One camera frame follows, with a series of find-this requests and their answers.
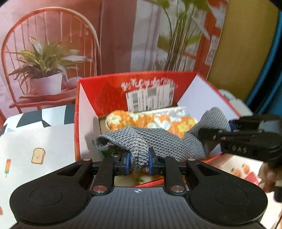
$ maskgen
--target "black and white geometric pattern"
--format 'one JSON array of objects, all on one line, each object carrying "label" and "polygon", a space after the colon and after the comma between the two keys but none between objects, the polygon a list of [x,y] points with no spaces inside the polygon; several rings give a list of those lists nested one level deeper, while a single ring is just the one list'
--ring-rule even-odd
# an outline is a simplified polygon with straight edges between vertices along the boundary
[{"label": "black and white geometric pattern", "polygon": [[4,133],[20,131],[23,129],[44,128],[55,125],[74,123],[74,104],[51,107],[7,118],[0,136]]}]

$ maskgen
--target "crosshair logo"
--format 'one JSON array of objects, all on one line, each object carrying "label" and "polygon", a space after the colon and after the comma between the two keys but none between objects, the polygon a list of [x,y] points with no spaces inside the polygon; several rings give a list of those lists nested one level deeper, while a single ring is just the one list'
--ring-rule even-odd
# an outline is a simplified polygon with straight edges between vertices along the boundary
[{"label": "crosshair logo", "polygon": [[141,193],[141,192],[143,192],[143,191],[142,191],[141,189],[135,189],[134,192],[136,192],[136,193]]}]

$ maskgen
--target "popsicle illustration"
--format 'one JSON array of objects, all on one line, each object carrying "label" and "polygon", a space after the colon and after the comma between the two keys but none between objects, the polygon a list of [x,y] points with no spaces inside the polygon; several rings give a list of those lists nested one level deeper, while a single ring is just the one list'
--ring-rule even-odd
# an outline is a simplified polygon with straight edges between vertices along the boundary
[{"label": "popsicle illustration", "polygon": [[10,164],[11,164],[11,159],[7,159],[6,166],[5,166],[5,176],[6,177],[7,177],[7,174],[9,173],[9,170],[10,170]]}]

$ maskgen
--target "gray knitted fabric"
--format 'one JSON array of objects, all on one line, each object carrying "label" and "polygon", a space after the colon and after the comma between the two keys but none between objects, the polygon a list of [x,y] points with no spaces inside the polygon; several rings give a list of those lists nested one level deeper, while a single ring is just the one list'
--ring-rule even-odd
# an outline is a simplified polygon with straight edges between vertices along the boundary
[{"label": "gray knitted fabric", "polygon": [[145,129],[126,126],[120,130],[105,133],[96,139],[96,147],[100,151],[115,149],[122,153],[131,153],[131,170],[148,171],[148,148],[153,147],[156,155],[174,157],[177,161],[188,158],[206,158],[207,154],[217,145],[213,142],[201,142],[198,139],[200,128],[216,128],[230,131],[229,123],[218,108],[206,111],[201,120],[188,132],[183,139],[164,129]]}]

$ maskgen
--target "human hand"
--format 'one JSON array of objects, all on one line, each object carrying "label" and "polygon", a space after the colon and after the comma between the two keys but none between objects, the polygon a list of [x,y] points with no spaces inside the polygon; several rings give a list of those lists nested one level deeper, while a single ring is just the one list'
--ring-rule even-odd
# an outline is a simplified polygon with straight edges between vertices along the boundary
[{"label": "human hand", "polygon": [[276,181],[282,181],[282,167],[270,168],[267,163],[263,163],[259,169],[259,186],[266,192],[272,192]]}]

